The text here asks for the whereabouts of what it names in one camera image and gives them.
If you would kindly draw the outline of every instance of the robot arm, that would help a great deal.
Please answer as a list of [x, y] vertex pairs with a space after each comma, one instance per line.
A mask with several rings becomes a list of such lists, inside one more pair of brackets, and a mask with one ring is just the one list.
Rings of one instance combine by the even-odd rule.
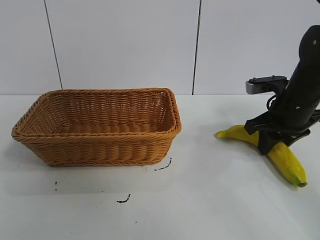
[[299, 58], [290, 81], [272, 76], [246, 82], [248, 94], [275, 92], [267, 102], [268, 111], [245, 124], [250, 135], [259, 131], [258, 149], [263, 155], [278, 142], [290, 146], [309, 135], [309, 127], [320, 120], [320, 110], [316, 110], [320, 103], [320, 25], [304, 34]]

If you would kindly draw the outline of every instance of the yellow banana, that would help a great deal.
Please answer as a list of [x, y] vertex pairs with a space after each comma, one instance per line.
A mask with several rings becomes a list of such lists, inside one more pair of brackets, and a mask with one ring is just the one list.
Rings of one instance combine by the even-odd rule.
[[[218, 139], [237, 139], [251, 143], [256, 147], [259, 142], [259, 132], [256, 131], [254, 134], [249, 135], [245, 130], [244, 125], [235, 125], [227, 130], [219, 131], [216, 134], [216, 137]], [[283, 142], [277, 143], [267, 156], [273, 161], [288, 182], [301, 188], [307, 185], [307, 176], [304, 167]]]

